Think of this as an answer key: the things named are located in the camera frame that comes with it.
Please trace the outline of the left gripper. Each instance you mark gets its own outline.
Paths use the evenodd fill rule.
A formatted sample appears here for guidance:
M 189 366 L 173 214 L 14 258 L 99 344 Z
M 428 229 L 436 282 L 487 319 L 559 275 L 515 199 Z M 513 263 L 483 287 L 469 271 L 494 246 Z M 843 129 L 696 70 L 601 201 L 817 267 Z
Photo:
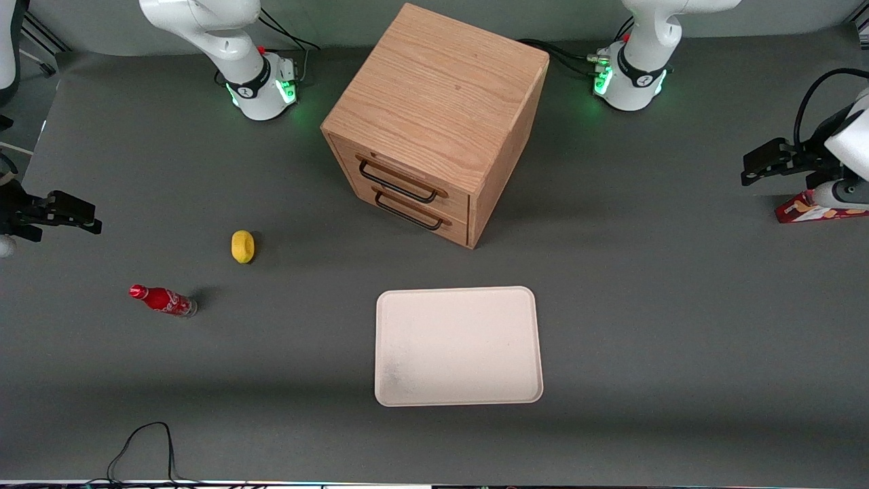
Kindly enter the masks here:
M 743 157 L 741 185 L 761 179 L 813 173 L 807 188 L 832 186 L 831 192 L 867 192 L 868 179 L 868 95 L 859 94 L 854 103 L 826 118 L 807 142 L 807 151 L 819 168 L 807 166 L 797 146 L 784 137 L 774 137 Z

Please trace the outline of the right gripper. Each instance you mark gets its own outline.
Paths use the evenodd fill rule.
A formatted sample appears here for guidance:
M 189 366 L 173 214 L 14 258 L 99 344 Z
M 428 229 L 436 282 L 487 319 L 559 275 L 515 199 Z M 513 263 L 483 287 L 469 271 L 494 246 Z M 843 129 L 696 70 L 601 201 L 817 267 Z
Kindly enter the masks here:
M 41 242 L 43 227 L 75 227 L 93 235 L 102 233 L 102 221 L 95 219 L 96 207 L 62 191 L 52 191 L 45 198 L 28 195 L 19 180 L 1 186 L 1 235 Z

